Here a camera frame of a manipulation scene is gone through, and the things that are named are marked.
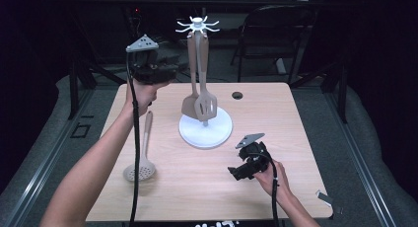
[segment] hand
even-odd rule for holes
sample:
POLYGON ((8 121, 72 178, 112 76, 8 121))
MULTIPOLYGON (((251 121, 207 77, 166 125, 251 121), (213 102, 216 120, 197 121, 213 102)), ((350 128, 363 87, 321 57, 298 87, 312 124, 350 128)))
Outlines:
MULTIPOLYGON (((277 177, 279 179, 276 193, 276 201, 281 205, 282 201, 287 200, 292 196, 292 192, 289 187, 289 181, 286 176, 285 168, 283 164, 273 160, 273 163, 277 170, 277 177)), ((271 164, 268 165, 267 170, 262 173, 256 173, 253 175, 261 184, 262 188, 269 194, 273 191, 273 167, 271 164)))
MULTIPOLYGON (((164 82, 164 83, 159 83, 155 85, 144 85, 144 84, 139 83, 135 79, 133 80, 136 100, 138 101, 139 115, 145 114, 147 112, 147 109, 150 103, 157 100, 157 90, 162 87, 168 86, 169 84, 170 82, 164 82)), ((125 106, 127 108, 133 108, 132 101, 133 100, 132 100, 131 85, 128 80, 127 88, 126 88, 125 106)))

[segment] slotted spatula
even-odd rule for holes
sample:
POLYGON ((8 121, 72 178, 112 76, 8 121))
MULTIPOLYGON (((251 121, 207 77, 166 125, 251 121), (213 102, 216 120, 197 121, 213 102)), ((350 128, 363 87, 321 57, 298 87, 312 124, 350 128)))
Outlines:
POLYGON ((187 36, 187 48, 188 48, 188 64, 190 66, 190 79, 191 79, 191 95, 184 98, 181 113, 197 119, 196 109, 194 104, 196 103, 199 94, 196 90, 196 38, 193 32, 188 33, 187 36))
POLYGON ((198 35, 196 37, 198 41, 197 47, 197 66, 199 69, 199 84, 200 95, 194 103, 197 118, 200 121, 207 121, 210 118, 216 116, 218 101, 216 97, 209 93, 206 89, 206 72, 208 66, 208 54, 209 54, 209 39, 206 33, 198 35))

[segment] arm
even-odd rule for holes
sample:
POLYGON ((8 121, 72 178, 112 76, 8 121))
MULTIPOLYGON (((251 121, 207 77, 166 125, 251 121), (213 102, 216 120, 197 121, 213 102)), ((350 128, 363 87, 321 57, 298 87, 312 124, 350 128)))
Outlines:
MULTIPOLYGON (((156 100, 157 90, 166 84, 140 85, 135 92, 140 115, 156 100)), ((40 226, 84 226, 133 126, 130 86, 119 116, 101 139, 77 162, 62 180, 40 222, 40 226)))
MULTIPOLYGON (((316 221, 308 214, 299 200, 292 194, 289 181, 286 176, 285 168, 282 163, 274 161, 279 178, 279 187, 277 188, 276 201, 289 216, 292 224, 295 226, 319 226, 316 221)), ((271 164, 263 173, 254 174, 260 182, 263 189, 271 195, 273 185, 273 168, 271 164)))

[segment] black cable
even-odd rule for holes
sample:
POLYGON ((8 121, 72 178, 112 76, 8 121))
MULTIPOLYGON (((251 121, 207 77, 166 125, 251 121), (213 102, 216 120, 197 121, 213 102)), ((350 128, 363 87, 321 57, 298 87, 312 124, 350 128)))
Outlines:
POLYGON ((248 153, 248 155, 259 155, 262 156, 264 158, 266 158, 268 160, 268 162, 271 164, 272 168, 273 168, 273 185, 272 185, 272 192, 271 192, 271 209, 273 212, 273 219, 274 219, 274 225, 275 226, 279 226, 279 217, 277 214, 277 203, 276 203, 276 194, 277 194, 277 187, 278 182, 279 182, 279 178, 277 177, 277 169, 276 166, 274 165, 273 159, 271 159, 271 157, 265 155, 265 154, 261 154, 261 153, 248 153))
POLYGON ((132 93, 132 105, 133 105, 133 127, 135 134, 135 178, 134 178, 134 192, 132 201, 131 217, 129 221, 129 227, 134 226, 136 207, 138 203, 138 175, 139 175, 139 108, 138 101, 136 100, 135 87, 133 85, 133 77, 129 70, 129 52, 126 53, 126 73, 132 93))

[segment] person's left hand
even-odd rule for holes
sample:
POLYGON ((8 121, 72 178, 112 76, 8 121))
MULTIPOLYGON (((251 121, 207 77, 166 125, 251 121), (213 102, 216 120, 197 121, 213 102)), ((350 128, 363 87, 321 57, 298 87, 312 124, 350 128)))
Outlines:
MULTIPOLYGON (((138 101, 139 115, 143 115, 147 112, 148 106, 151 102, 157 100, 157 90, 168 86, 170 82, 159 83, 155 85, 144 85, 133 79, 133 85, 135 88, 136 100, 138 101)), ((126 88, 126 106, 132 108, 132 91, 129 80, 126 88)))

